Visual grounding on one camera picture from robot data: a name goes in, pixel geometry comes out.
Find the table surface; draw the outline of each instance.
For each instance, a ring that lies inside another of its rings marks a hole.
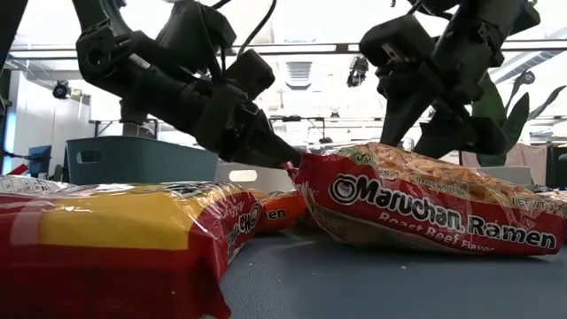
[[[222,279],[234,319],[567,318],[567,253],[494,259],[255,238]]]

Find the ramen package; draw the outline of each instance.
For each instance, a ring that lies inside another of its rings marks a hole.
[[[265,213],[258,222],[259,234],[291,229],[307,212],[305,200],[297,191],[275,191],[262,196],[261,203]]]
[[[564,198],[398,148],[305,154],[291,175],[319,226],[354,245],[542,255],[563,243]]]
[[[0,194],[6,318],[229,318],[219,281],[263,208],[231,183]]]

